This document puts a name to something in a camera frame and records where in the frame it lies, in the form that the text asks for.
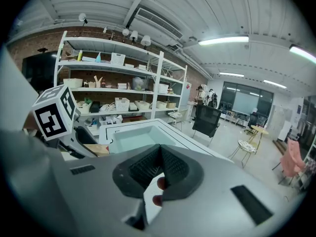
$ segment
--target brick wall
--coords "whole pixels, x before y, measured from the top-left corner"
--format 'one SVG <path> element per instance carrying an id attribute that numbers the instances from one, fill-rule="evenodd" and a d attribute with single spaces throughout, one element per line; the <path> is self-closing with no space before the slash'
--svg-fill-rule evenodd
<path id="1" fill-rule="evenodd" d="M 93 38 L 102 38 L 102 39 L 108 39 L 111 35 L 111 32 L 108 31 L 106 34 L 103 33 L 103 29 L 96 28 L 96 27 L 65 27 L 65 28 L 58 28 L 48 31 L 43 31 L 40 33 L 29 35 L 25 38 L 19 39 L 15 41 L 14 43 L 11 43 L 8 45 L 8 50 L 11 53 L 13 60 L 15 61 L 17 67 L 22 70 L 22 63 L 23 59 L 27 58 L 29 56 L 33 56 L 36 54 L 39 54 L 38 49 L 40 48 L 47 48 L 47 52 L 51 51 L 57 51 L 61 37 L 64 33 L 64 31 L 68 31 L 67 36 L 81 36 L 81 37 L 93 37 Z M 116 41 L 122 41 L 123 35 L 120 32 L 115 31 L 115 35 L 113 40 Z M 125 43 L 131 44 L 131 41 L 128 39 L 125 39 Z M 138 46 L 140 48 L 143 48 L 143 46 L 140 43 L 136 43 L 135 46 Z M 71 53 L 71 47 L 68 44 L 64 45 L 63 53 L 62 53 L 62 59 L 65 59 L 66 51 Z M 156 45 L 150 45 L 148 48 L 148 51 L 153 52 L 155 54 L 159 54 L 160 51 L 164 52 L 164 57 L 166 59 L 169 59 L 180 66 L 185 66 L 186 63 L 176 56 L 174 56 L 172 53 L 169 53 L 160 47 Z M 87 57 L 96 57 L 96 53 L 83 53 L 84 56 Z M 101 59 L 104 60 L 110 60 L 110 55 L 102 54 Z M 138 64 L 144 64 L 139 61 L 135 61 L 132 59 L 125 59 L 126 63 L 133 64 L 135 66 L 138 66 Z M 132 78 L 134 76 L 130 75 L 124 75 L 124 74 L 118 74 L 118 73 L 110 73 L 110 72 L 96 72 L 96 71 L 71 71 L 71 78 L 82 78 L 83 80 L 87 81 L 94 81 L 93 76 L 96 75 L 98 78 L 103 77 L 106 82 L 111 83 L 112 85 L 118 83 L 118 82 L 130 82 L 132 83 Z M 175 73 L 174 78 L 178 79 L 182 75 L 181 72 Z M 62 81 L 63 78 L 68 77 L 68 69 L 63 69 L 60 74 L 58 81 Z M 190 101 L 194 99 L 196 96 L 196 89 L 200 84 L 207 84 L 207 79 L 201 75 L 199 72 L 188 66 L 187 70 L 187 81 L 192 84 L 192 89 L 190 92 Z M 151 89 L 153 86 L 153 81 L 150 80 L 149 89 Z M 118 93 L 95 93 L 95 92 L 74 92 L 74 96 L 78 100 L 83 99 L 84 97 L 90 97 L 93 100 L 101 101 L 101 102 L 113 102 L 114 95 L 117 97 L 127 97 L 131 101 L 135 100 L 142 100 L 142 95 L 139 94 L 125 94 L 122 95 Z M 147 101 L 150 102 L 152 99 L 152 96 L 147 97 Z M 159 100 L 165 100 L 164 97 L 159 97 Z"/>

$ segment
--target black vent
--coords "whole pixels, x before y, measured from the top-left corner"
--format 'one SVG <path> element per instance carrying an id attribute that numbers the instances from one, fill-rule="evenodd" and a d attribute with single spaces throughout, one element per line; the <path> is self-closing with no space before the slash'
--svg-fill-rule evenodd
<path id="1" fill-rule="evenodd" d="M 95 167 L 92 165 L 86 165 L 86 166 L 82 166 L 82 167 L 77 167 L 77 168 L 72 168 L 70 171 L 72 172 L 73 175 L 78 175 L 78 174 L 82 174 L 91 170 L 94 170 Z"/>

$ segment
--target fluorescent light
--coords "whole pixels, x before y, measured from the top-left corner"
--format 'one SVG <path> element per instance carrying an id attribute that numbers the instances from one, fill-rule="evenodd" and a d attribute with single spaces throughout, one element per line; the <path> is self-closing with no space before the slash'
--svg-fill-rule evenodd
<path id="1" fill-rule="evenodd" d="M 249 42 L 248 36 L 239 36 L 239 37 L 225 37 L 218 39 L 208 39 L 204 41 L 199 41 L 200 45 L 211 45 L 211 44 L 219 44 L 219 43 L 231 43 L 231 42 Z"/>
<path id="2" fill-rule="evenodd" d="M 274 85 L 274 86 L 281 87 L 282 89 L 286 89 L 286 86 L 283 86 L 283 85 L 281 85 L 281 84 L 275 83 L 275 82 L 273 82 L 273 81 L 263 80 L 263 82 L 268 83 L 268 84 L 272 84 L 272 85 Z"/>
<path id="3" fill-rule="evenodd" d="M 296 46 L 292 46 L 290 48 L 290 52 L 296 53 L 296 54 L 298 54 L 300 56 L 303 56 L 304 58 L 306 58 L 306 59 L 308 59 L 311 62 L 314 62 L 316 64 L 316 57 L 311 55 L 310 53 L 304 51 L 303 49 L 300 49 L 300 48 L 298 48 Z"/>
<path id="4" fill-rule="evenodd" d="M 220 72 L 219 74 L 220 74 L 220 75 L 224 75 L 224 76 L 244 77 L 244 75 L 241 75 L 241 74 L 233 74 L 233 73 Z"/>

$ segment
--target bottle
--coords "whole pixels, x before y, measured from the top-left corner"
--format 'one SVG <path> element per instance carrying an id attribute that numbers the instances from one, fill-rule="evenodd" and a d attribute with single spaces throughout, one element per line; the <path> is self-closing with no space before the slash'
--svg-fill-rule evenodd
<path id="1" fill-rule="evenodd" d="M 81 61 L 81 58 L 82 58 L 82 50 L 79 51 L 77 61 Z"/>
<path id="2" fill-rule="evenodd" d="M 97 58 L 95 59 L 95 62 L 101 62 L 101 52 L 99 52 Z"/>

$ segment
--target small round table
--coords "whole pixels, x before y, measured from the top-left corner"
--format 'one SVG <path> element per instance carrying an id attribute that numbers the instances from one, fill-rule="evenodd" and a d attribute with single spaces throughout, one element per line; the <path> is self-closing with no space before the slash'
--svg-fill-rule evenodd
<path id="1" fill-rule="evenodd" d="M 258 132 L 261 133 L 261 135 L 260 135 L 260 141 L 259 141 L 258 146 L 257 146 L 257 151 L 256 151 L 256 153 L 257 153 L 257 152 L 258 152 L 258 149 L 259 149 L 260 142 L 261 142 L 261 140 L 262 140 L 262 135 L 263 135 L 263 134 L 269 134 L 269 133 L 267 132 L 266 129 L 264 129 L 263 127 L 260 127 L 260 126 L 252 125 L 251 128 L 254 129 L 254 130 L 256 130 L 257 133 L 258 133 Z"/>

